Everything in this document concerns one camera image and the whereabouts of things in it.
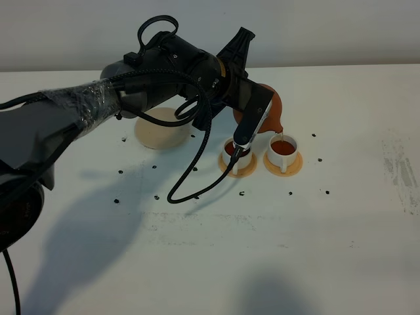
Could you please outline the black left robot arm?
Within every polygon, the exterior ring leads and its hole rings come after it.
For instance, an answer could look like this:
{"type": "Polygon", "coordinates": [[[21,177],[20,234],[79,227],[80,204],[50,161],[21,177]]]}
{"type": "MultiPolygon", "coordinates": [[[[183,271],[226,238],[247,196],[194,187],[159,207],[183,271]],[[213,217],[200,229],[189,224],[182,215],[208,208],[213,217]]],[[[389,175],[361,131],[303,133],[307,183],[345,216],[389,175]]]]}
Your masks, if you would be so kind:
{"type": "Polygon", "coordinates": [[[1,105],[1,249],[35,224],[54,163],[76,139],[111,117],[206,130],[225,107],[242,111],[240,85],[254,34],[241,28],[210,54],[161,31],[138,52],[107,66],[100,79],[20,96],[1,105]]]}

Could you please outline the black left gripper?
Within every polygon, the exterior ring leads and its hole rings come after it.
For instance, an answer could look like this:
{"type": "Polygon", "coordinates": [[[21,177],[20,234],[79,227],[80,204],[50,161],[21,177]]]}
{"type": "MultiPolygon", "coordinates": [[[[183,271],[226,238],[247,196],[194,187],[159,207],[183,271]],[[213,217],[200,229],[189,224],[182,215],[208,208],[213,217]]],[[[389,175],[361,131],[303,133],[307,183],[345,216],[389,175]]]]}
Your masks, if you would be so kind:
{"type": "Polygon", "coordinates": [[[245,66],[250,42],[255,34],[243,27],[217,54],[211,55],[215,62],[219,82],[216,84],[217,93],[210,100],[208,109],[202,110],[192,122],[197,130],[206,130],[209,122],[216,117],[226,106],[231,108],[245,108],[249,100],[247,92],[247,72],[245,66]]]}

